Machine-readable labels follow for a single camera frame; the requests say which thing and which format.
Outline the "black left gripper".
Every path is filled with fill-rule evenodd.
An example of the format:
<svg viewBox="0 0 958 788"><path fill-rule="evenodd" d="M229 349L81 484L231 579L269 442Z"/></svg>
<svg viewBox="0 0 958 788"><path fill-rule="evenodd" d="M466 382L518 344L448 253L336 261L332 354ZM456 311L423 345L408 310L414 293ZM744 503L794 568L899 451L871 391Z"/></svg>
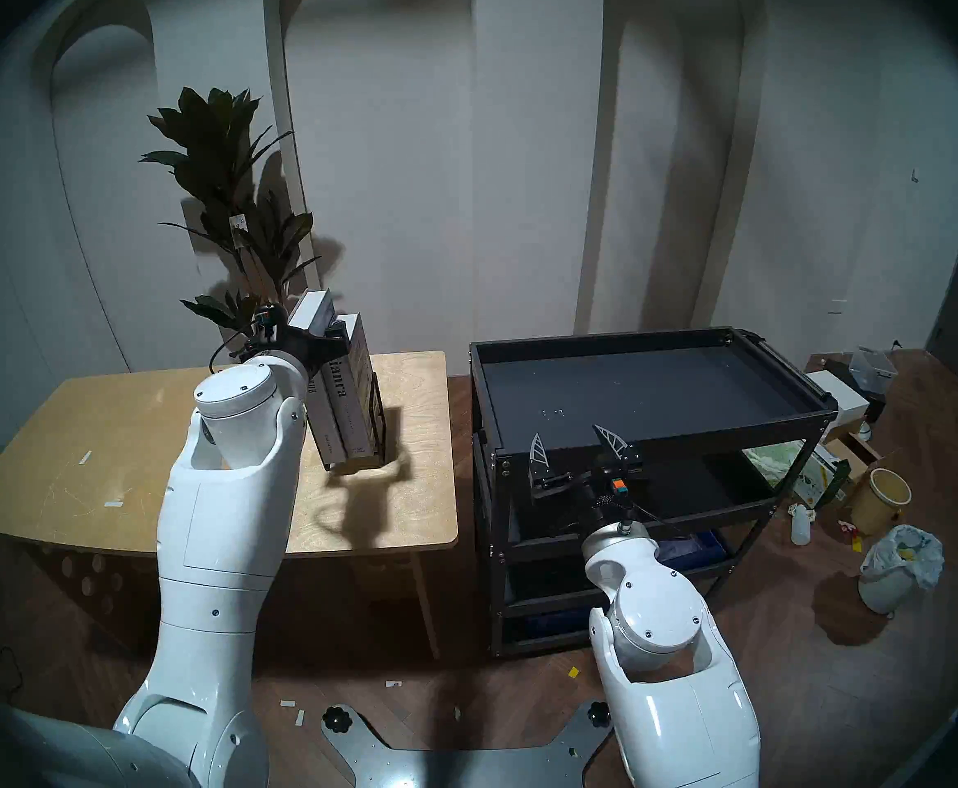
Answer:
<svg viewBox="0 0 958 788"><path fill-rule="evenodd" d="M305 370L320 370L333 360L333 339L351 343L351 319L335 318L327 326L327 337L296 327L282 327L282 352L293 357Z"/></svg>

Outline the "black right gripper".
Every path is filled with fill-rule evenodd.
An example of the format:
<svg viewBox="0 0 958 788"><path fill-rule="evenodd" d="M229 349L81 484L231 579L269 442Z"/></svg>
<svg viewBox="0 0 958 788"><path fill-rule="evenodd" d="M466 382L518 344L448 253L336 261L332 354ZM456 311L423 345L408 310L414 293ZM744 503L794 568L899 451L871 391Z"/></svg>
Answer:
<svg viewBox="0 0 958 788"><path fill-rule="evenodd" d="M642 479L642 455L638 448L604 426L592 426L599 441L597 464L588 485L595 512L605 522L637 521L638 507L629 486ZM536 433L529 447L529 491L532 499L544 499L568 490L575 481L571 472L557 474L550 466L541 436Z"/></svg>

